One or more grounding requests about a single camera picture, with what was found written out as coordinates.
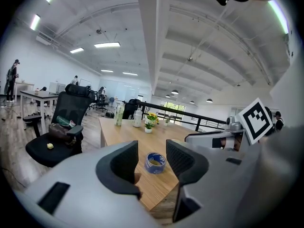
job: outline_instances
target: window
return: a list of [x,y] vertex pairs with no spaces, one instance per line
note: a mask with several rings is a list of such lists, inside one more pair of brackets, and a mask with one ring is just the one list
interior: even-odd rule
[[[164,107],[167,107],[167,108],[170,108],[170,109],[174,109],[174,110],[179,110],[179,111],[182,111],[182,112],[184,112],[185,108],[186,108],[184,105],[175,104],[175,103],[171,103],[171,102],[167,102],[167,101],[161,101],[161,106],[164,106]],[[169,118],[171,118],[170,119],[171,123],[175,123],[177,125],[180,125],[181,122],[177,122],[176,120],[182,121],[182,116],[183,115],[173,113],[173,112],[164,111],[164,110],[159,110],[158,116],[159,117],[166,117],[166,118],[169,117]]]

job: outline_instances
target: blue chair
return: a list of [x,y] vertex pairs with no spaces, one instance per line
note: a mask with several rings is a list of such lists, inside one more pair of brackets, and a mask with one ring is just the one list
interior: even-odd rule
[[111,97],[111,98],[109,99],[109,103],[111,103],[111,107],[113,107],[114,97]]

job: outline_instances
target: roll of tape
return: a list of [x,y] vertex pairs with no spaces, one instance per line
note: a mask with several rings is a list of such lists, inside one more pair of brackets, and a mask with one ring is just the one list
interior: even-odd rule
[[147,155],[145,168],[149,173],[162,173],[166,166],[166,159],[161,154],[151,152]]

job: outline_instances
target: white desk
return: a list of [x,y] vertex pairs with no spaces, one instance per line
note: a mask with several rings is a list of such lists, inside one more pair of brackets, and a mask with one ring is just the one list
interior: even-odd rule
[[[50,93],[49,91],[20,91],[21,95],[21,104],[20,104],[20,111],[21,111],[21,118],[24,118],[24,101],[23,101],[23,96],[32,98],[34,100],[40,101],[40,115],[41,115],[41,128],[42,128],[42,134],[45,134],[46,131],[46,124],[44,121],[44,102],[49,101],[49,107],[52,107],[53,105],[53,100],[57,100],[58,95]],[[26,123],[23,121],[23,129],[26,129]]]
[[32,90],[34,90],[34,84],[22,83],[22,82],[15,82],[15,102],[17,102],[17,88],[18,88],[18,85],[32,86]]

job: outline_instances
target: chair headrest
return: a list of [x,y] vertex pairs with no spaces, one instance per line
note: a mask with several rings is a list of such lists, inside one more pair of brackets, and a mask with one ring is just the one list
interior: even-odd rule
[[68,84],[66,86],[66,93],[68,95],[77,95],[88,97],[91,93],[91,86],[78,86],[74,84]]

